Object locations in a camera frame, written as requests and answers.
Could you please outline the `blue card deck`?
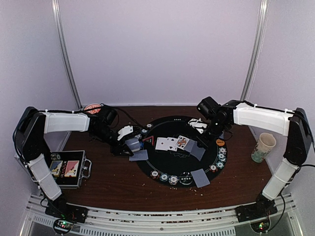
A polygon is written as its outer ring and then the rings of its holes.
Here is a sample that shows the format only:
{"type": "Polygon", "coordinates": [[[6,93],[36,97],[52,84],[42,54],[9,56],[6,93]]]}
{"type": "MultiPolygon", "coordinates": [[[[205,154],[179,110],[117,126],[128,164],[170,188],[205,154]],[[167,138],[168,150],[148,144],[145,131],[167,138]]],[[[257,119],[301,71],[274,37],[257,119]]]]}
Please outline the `blue card deck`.
{"type": "Polygon", "coordinates": [[[125,141],[125,144],[129,147],[132,152],[139,151],[141,149],[141,144],[138,138],[132,138],[125,141]]]}

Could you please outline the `orange big blind button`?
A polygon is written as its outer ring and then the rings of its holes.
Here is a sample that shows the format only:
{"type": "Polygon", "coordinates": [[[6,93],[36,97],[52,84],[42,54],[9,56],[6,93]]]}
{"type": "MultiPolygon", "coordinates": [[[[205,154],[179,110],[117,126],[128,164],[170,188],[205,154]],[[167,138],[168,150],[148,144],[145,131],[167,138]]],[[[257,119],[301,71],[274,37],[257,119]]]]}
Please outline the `orange big blind button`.
{"type": "Polygon", "coordinates": [[[216,144],[220,147],[224,146],[225,145],[225,141],[224,140],[221,140],[221,139],[217,139],[216,140],[216,144]]]}

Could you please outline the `red black all-in triangle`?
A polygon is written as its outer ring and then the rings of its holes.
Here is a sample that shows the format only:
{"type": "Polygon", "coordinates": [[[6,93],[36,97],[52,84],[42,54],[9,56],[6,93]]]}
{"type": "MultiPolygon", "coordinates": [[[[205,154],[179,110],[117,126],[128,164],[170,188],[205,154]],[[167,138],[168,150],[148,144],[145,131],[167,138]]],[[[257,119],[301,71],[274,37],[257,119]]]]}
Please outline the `red black all-in triangle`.
{"type": "Polygon", "coordinates": [[[149,136],[146,137],[145,139],[142,140],[143,143],[149,143],[152,146],[154,146],[154,136],[149,136]]]}

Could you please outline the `blue white chips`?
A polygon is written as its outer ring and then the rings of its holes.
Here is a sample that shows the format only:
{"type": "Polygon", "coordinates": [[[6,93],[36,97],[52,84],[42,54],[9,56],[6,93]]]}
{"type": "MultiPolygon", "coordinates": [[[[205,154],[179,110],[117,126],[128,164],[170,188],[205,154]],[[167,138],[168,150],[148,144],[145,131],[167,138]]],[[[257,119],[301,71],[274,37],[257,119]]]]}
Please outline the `blue white chips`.
{"type": "Polygon", "coordinates": [[[177,185],[179,179],[177,176],[170,176],[168,182],[170,185],[177,185]]]}
{"type": "Polygon", "coordinates": [[[224,147],[219,148],[218,158],[220,161],[225,162],[226,161],[226,153],[227,150],[224,147]]]}

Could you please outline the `queen of spades card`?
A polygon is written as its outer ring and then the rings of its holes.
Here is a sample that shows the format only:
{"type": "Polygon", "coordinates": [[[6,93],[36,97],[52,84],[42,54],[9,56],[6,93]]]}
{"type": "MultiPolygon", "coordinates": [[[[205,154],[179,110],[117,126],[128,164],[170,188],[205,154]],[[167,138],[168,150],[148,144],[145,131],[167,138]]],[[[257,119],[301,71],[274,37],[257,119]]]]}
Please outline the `queen of spades card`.
{"type": "Polygon", "coordinates": [[[189,142],[189,138],[180,135],[175,143],[175,147],[184,150],[185,147],[187,146],[188,142],[189,142]]]}

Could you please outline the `ace of diamonds card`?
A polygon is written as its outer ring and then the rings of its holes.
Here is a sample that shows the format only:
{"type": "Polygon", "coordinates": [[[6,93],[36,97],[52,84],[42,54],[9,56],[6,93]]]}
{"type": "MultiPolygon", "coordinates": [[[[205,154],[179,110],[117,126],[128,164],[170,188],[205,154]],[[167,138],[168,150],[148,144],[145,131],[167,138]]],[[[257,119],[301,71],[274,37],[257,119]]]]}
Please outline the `ace of diamonds card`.
{"type": "Polygon", "coordinates": [[[155,150],[168,150],[168,139],[164,137],[158,137],[155,150]]]}

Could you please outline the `two of clubs card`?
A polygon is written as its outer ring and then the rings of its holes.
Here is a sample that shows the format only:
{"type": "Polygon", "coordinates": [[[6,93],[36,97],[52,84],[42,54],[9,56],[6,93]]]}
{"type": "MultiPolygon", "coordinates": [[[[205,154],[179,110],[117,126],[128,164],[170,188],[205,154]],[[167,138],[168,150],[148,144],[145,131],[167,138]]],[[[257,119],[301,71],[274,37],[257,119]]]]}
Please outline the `two of clubs card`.
{"type": "Polygon", "coordinates": [[[170,151],[177,151],[176,143],[178,139],[174,137],[168,137],[167,138],[167,150],[170,151]]]}

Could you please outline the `aluminium poker case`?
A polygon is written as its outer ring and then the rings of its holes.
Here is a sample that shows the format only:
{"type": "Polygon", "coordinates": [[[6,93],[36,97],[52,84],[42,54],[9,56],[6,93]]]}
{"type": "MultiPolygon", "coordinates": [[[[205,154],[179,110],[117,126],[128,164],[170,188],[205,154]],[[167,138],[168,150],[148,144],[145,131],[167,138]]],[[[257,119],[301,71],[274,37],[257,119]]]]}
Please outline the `aluminium poker case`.
{"type": "Polygon", "coordinates": [[[46,164],[61,189],[78,189],[91,175],[92,162],[84,150],[51,152],[44,156],[46,164]]]}

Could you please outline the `red card box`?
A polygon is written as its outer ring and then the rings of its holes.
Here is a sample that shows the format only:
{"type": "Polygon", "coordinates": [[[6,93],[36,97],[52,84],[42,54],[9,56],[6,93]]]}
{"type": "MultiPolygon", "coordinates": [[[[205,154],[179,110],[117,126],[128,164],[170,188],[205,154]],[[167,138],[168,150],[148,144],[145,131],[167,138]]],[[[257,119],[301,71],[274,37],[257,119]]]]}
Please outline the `red card box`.
{"type": "Polygon", "coordinates": [[[79,160],[68,161],[64,177],[77,177],[79,163],[79,160]]]}

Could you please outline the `round black poker mat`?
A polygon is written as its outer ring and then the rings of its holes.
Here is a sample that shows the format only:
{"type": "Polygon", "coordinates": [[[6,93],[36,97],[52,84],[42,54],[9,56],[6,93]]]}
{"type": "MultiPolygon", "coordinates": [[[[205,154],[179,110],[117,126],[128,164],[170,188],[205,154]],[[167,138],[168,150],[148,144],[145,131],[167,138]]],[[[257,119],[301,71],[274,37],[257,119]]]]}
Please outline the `round black poker mat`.
{"type": "MultiPolygon", "coordinates": [[[[223,169],[218,169],[216,172],[212,172],[209,168],[211,165],[216,165],[219,160],[218,153],[219,148],[216,144],[216,140],[213,141],[209,148],[206,149],[201,161],[197,160],[189,152],[177,148],[177,151],[170,150],[155,150],[156,141],[158,137],[174,137],[178,138],[180,135],[194,140],[197,142],[197,136],[200,134],[199,131],[192,127],[191,123],[194,121],[194,118],[188,116],[168,116],[163,118],[158,118],[152,121],[149,124],[152,124],[153,127],[148,129],[147,133],[141,132],[141,142],[143,139],[149,136],[154,136],[154,146],[149,143],[144,143],[143,149],[147,150],[148,160],[138,161],[137,165],[139,168],[149,177],[151,171],[158,171],[159,178],[161,174],[167,174],[168,178],[170,176],[179,177],[183,172],[192,172],[195,170],[203,169],[211,182],[223,169]]],[[[160,179],[153,179],[165,185],[170,185],[168,181],[163,182],[160,179]]],[[[170,185],[172,187],[193,187],[196,186],[194,180],[190,185],[182,185],[179,181],[177,185],[170,185]]]]}

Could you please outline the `chips in case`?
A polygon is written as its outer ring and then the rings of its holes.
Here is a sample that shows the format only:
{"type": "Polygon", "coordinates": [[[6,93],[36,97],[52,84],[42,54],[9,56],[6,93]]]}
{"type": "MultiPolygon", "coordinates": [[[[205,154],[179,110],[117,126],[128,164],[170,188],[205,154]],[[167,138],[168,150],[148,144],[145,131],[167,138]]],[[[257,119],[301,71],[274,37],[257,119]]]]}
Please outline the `chips in case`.
{"type": "Polygon", "coordinates": [[[52,160],[61,160],[61,156],[59,153],[51,153],[50,157],[52,160]]]}

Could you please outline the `yellow blue card box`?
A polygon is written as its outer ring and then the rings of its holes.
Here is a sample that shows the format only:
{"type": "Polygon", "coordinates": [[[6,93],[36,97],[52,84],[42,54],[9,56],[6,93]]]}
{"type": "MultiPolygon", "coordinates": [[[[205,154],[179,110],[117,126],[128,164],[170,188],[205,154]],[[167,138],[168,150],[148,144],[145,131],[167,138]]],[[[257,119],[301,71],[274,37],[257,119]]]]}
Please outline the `yellow blue card box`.
{"type": "Polygon", "coordinates": [[[61,161],[61,160],[52,161],[52,163],[50,165],[50,172],[53,175],[53,177],[59,177],[60,176],[62,165],[63,165],[63,161],[61,161]]]}

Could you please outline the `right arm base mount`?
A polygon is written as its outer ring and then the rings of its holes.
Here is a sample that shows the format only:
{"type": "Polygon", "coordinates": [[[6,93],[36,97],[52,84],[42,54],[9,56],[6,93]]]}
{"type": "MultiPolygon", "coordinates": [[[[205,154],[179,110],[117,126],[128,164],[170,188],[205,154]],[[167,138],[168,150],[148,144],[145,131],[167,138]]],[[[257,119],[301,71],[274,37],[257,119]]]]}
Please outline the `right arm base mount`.
{"type": "Polygon", "coordinates": [[[259,218],[268,217],[270,214],[278,212],[276,206],[270,206],[268,208],[259,207],[257,203],[250,205],[241,205],[235,208],[238,222],[252,221],[259,218]]]}

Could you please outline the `aluminium front rail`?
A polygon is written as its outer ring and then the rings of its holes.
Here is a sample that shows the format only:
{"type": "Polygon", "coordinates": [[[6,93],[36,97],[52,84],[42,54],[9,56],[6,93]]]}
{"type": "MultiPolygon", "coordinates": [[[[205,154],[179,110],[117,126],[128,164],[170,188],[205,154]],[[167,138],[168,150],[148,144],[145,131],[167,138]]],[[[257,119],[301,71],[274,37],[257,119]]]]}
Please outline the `aluminium front rail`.
{"type": "Polygon", "coordinates": [[[76,223],[70,236],[256,236],[255,226],[270,220],[269,236],[305,235],[293,201],[277,201],[278,213],[239,222],[232,207],[215,209],[133,212],[90,208],[86,221],[76,223]]]}

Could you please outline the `left aluminium frame post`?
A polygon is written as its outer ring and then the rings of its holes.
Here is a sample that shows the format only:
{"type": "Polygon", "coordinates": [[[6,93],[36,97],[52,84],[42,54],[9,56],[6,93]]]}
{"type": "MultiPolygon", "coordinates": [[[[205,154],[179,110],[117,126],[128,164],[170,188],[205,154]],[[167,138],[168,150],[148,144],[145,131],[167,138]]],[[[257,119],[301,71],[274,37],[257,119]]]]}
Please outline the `left aluminium frame post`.
{"type": "Polygon", "coordinates": [[[61,16],[61,11],[60,11],[60,3],[58,0],[52,0],[52,11],[53,11],[53,16],[56,24],[56,29],[57,29],[57,34],[59,38],[59,44],[61,48],[61,54],[62,54],[62,59],[63,59],[63,64],[66,72],[66,77],[69,82],[70,90],[71,93],[74,97],[74,101],[76,103],[77,108],[82,108],[82,103],[79,97],[78,89],[73,77],[73,72],[69,60],[69,55],[66,47],[66,41],[65,41],[65,36],[64,36],[64,31],[63,31],[63,24],[62,24],[62,16],[61,16]]]}

